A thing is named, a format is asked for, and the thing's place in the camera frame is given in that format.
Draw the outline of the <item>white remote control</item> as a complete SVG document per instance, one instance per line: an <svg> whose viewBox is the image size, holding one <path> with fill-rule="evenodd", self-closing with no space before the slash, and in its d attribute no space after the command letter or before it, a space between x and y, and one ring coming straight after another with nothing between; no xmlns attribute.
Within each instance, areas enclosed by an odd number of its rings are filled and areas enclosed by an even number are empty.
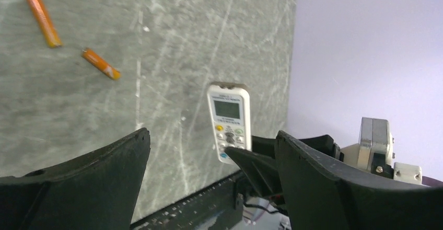
<svg viewBox="0 0 443 230"><path fill-rule="evenodd" d="M244 84L215 81L209 84L206 95L217 157L224 164L234 165L226 148L252 151L249 90Z"/></svg>

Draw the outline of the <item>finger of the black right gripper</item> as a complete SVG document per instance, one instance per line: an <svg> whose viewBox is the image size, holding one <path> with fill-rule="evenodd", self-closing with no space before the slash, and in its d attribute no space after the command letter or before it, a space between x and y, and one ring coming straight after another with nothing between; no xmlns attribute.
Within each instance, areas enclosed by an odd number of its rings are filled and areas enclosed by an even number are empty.
<svg viewBox="0 0 443 230"><path fill-rule="evenodd" d="M323 135L307 139L299 139L306 145L314 148L328 156L341 160L340 147L334 142L329 135ZM252 136L252 151L254 153L266 155L275 159L274 144L276 139L267 139L258 136Z"/></svg>
<svg viewBox="0 0 443 230"><path fill-rule="evenodd" d="M254 194L262 198L282 194L282 185L273 158L234 147L226 148L225 152L244 172Z"/></svg>

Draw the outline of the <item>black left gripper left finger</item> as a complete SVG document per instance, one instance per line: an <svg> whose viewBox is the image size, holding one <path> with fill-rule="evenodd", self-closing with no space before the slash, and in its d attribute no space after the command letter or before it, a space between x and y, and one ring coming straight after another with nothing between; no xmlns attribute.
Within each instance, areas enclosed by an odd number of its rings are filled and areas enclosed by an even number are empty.
<svg viewBox="0 0 443 230"><path fill-rule="evenodd" d="M150 153L139 129L66 162L1 178L1 229L129 229Z"/></svg>

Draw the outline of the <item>orange AAA battery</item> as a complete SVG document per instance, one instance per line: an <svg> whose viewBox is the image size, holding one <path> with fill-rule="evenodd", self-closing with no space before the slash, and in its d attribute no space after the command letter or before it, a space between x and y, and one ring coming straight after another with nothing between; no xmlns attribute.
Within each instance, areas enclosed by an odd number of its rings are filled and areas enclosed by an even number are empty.
<svg viewBox="0 0 443 230"><path fill-rule="evenodd" d="M82 57L93 65L100 72L105 74L108 78L112 80L118 80L121 77L121 74L118 70L112 67L106 60L101 58L96 52L94 52L90 48L82 49Z"/></svg>
<svg viewBox="0 0 443 230"><path fill-rule="evenodd" d="M43 0L26 0L33 13L40 30L49 48L58 48L63 45L58 32L50 18Z"/></svg>

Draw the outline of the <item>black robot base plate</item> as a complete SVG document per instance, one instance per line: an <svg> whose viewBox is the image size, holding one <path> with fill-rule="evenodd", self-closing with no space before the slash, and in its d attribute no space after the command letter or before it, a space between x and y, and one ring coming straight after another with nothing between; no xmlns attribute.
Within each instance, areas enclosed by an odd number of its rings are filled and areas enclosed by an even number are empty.
<svg viewBox="0 0 443 230"><path fill-rule="evenodd" d="M243 220L248 181L237 171L131 224L130 229L231 229Z"/></svg>

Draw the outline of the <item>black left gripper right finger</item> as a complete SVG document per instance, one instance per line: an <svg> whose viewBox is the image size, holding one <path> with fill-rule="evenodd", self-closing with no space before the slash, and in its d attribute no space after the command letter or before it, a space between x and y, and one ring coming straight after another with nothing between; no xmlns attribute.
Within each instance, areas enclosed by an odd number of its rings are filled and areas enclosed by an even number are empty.
<svg viewBox="0 0 443 230"><path fill-rule="evenodd" d="M353 168L279 131L275 158L293 229L442 229L442 188Z"/></svg>

